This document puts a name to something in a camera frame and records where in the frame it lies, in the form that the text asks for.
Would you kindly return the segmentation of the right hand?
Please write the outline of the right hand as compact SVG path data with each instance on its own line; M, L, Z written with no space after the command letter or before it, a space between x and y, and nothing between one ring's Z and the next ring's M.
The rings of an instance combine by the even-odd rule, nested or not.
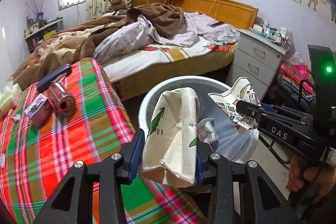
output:
M294 155L290 162L288 184L286 188L290 192L298 192L303 187L304 180L309 182L313 181L318 170L319 168L317 166L304 169L299 163L299 158ZM314 203L317 203L335 186L335 168L328 165L324 166L315 182L320 184L319 191L314 199Z

